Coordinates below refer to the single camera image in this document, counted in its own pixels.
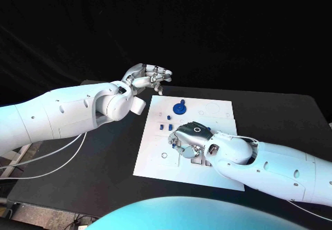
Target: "white board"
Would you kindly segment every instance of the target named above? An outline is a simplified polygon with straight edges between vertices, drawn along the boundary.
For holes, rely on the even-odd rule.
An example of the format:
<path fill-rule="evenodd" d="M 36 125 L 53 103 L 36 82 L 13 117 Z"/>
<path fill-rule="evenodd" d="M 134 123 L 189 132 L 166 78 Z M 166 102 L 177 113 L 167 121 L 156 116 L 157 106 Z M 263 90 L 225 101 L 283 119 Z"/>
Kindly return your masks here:
<path fill-rule="evenodd" d="M 186 112 L 173 113 L 173 105 L 185 100 Z M 188 122 L 196 121 L 211 128 L 211 132 L 222 131 L 237 135 L 232 103 L 229 101 L 196 98 L 153 96 L 141 137 L 138 156 L 133 174 L 156 179 L 200 184 L 218 188 L 244 191 L 244 184 L 222 177 L 205 157 L 183 158 L 167 143 L 167 136 Z"/>

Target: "table surface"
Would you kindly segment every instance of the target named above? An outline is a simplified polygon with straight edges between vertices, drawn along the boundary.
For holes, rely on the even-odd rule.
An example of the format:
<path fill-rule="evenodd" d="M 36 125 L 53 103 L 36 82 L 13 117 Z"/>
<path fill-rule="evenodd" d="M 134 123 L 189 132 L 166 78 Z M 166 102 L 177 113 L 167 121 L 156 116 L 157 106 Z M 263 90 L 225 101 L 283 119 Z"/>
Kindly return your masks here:
<path fill-rule="evenodd" d="M 258 209 L 309 228 L 330 228 L 332 223 L 287 201 L 245 186 L 245 192 L 133 176 L 150 99 L 146 89 L 138 97 L 147 102 L 141 115 L 128 113 L 118 122 L 86 133 L 85 142 L 69 164 L 47 176 L 20 180 L 9 200 L 101 217 L 140 200 L 162 196 L 195 196 L 232 202 Z M 332 161 L 332 130 L 312 97 L 296 94 L 242 92 L 164 86 L 166 96 L 232 102 L 238 135 L 290 146 Z M 34 157 L 59 149 L 73 138 L 43 142 Z M 29 164 L 22 177 L 56 169 L 71 158 L 79 140 L 59 153 Z M 299 204 L 332 218 L 332 207 Z"/>

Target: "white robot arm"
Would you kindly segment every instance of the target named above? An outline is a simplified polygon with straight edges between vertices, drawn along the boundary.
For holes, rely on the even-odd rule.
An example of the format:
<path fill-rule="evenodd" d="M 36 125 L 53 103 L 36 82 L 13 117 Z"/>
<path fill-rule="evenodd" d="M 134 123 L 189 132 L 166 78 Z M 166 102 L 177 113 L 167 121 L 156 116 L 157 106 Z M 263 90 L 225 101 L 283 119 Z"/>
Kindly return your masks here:
<path fill-rule="evenodd" d="M 182 148 L 177 143 L 189 144 Z M 199 123 L 180 126 L 169 144 L 186 158 L 203 154 L 221 176 L 290 201 L 332 206 L 332 163 L 281 145 L 211 133 Z"/>
<path fill-rule="evenodd" d="M 29 143 L 68 138 L 118 121 L 128 111 L 141 114 L 136 97 L 146 87 L 162 95 L 160 81 L 172 72 L 137 64 L 121 81 L 56 89 L 24 103 L 0 107 L 0 155 Z"/>

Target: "blue knob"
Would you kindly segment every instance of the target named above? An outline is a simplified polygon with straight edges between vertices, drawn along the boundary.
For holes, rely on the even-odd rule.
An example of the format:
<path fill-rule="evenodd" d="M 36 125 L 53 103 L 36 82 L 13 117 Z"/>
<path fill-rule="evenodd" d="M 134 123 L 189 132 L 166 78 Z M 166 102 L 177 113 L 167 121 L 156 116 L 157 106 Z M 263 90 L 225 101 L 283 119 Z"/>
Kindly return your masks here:
<path fill-rule="evenodd" d="M 177 115 L 182 115 L 186 111 L 186 107 L 185 107 L 185 100 L 182 99 L 182 102 L 175 104 L 173 106 L 173 112 Z"/>

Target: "blue object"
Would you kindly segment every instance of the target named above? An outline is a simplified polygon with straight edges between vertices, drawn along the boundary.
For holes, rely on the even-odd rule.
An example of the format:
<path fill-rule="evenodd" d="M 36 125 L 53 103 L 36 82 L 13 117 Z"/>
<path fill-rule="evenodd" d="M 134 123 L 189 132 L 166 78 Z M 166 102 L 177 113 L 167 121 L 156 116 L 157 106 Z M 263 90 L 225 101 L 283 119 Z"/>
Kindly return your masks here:
<path fill-rule="evenodd" d="M 185 100 L 182 99 L 182 102 L 175 104 L 173 106 L 173 112 L 177 115 L 182 115 L 186 111 L 186 107 L 185 107 Z"/>
<path fill-rule="evenodd" d="M 250 207 L 198 197 L 169 196 L 138 201 L 97 220 L 88 230 L 304 230 L 300 225 Z"/>

